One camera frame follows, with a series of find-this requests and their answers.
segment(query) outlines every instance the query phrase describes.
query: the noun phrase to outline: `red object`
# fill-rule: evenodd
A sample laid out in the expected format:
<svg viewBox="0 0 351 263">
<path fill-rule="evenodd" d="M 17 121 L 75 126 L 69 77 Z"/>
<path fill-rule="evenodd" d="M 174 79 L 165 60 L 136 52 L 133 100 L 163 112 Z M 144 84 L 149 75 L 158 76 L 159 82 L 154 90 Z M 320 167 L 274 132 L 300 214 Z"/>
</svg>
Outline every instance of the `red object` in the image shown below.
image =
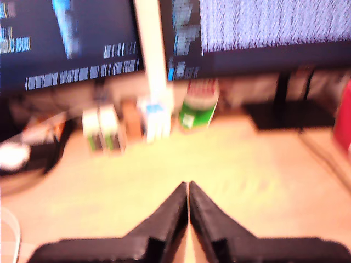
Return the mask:
<svg viewBox="0 0 351 263">
<path fill-rule="evenodd" d="M 334 126 L 334 138 L 351 158 L 351 80 L 346 85 Z"/>
</svg>

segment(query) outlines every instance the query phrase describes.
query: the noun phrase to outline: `white cable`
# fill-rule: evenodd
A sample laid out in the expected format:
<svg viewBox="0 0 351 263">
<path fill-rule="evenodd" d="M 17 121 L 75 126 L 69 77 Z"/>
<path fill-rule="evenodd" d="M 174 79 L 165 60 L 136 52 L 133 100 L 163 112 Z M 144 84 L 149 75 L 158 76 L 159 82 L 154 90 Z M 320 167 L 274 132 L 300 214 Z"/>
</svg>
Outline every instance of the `white cable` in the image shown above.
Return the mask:
<svg viewBox="0 0 351 263">
<path fill-rule="evenodd" d="M 1 206 L 1 220 L 4 221 L 9 227 L 12 229 L 15 234 L 15 242 L 2 242 L 1 243 L 1 253 L 3 255 L 12 255 L 13 254 L 13 263 L 17 263 L 19 251 L 20 251 L 20 243 L 21 243 L 21 230 L 20 224 L 16 216 L 10 212 L 6 207 Z"/>
</svg>

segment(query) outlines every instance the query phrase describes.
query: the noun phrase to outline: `monitor screen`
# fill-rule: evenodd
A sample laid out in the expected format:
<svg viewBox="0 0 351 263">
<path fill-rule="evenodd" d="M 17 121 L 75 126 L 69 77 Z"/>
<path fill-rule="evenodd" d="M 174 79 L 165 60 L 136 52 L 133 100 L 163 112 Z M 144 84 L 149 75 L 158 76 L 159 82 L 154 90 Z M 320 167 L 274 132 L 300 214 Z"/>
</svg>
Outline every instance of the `monitor screen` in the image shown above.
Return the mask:
<svg viewBox="0 0 351 263">
<path fill-rule="evenodd" d="M 351 0 L 160 0 L 168 80 L 351 66 Z"/>
<path fill-rule="evenodd" d="M 1 0 L 0 95 L 143 69 L 133 0 Z"/>
</svg>

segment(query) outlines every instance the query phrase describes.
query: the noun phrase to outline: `desk surface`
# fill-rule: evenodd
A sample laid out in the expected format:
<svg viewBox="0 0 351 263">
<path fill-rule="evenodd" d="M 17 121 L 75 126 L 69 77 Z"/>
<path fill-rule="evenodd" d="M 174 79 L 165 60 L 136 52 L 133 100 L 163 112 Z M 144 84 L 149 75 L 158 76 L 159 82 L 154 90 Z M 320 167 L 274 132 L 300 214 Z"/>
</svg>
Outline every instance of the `desk surface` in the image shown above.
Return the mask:
<svg viewBox="0 0 351 263">
<path fill-rule="evenodd" d="M 331 129 L 307 136 L 351 175 Z M 169 139 L 131 145 L 123 156 L 92 154 L 75 132 L 47 176 L 1 179 L 1 202 L 19 219 L 27 244 L 120 237 L 191 180 L 258 237 L 319 236 L 351 250 L 351 193 L 339 178 L 296 131 L 259 133 L 242 115 L 218 117 L 189 134 L 176 129 Z M 344 180 L 351 184 L 351 176 Z M 176 262 L 204 262 L 191 228 L 181 245 L 185 254 L 179 251 Z"/>
</svg>

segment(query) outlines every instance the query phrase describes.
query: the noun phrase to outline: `monitor stand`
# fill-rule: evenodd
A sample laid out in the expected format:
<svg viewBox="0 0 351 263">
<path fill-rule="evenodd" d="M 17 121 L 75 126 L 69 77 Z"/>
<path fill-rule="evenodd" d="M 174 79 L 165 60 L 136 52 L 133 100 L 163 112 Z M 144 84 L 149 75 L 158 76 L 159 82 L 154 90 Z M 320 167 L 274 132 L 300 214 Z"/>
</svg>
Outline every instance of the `monitor stand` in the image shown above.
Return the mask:
<svg viewBox="0 0 351 263">
<path fill-rule="evenodd" d="M 244 105 L 244 109 L 251 115 L 257 129 L 332 127 L 335 122 L 332 114 L 313 100 L 307 100 L 309 84 L 304 100 L 286 101 L 290 75 L 291 72 L 280 73 L 274 101 Z"/>
</svg>

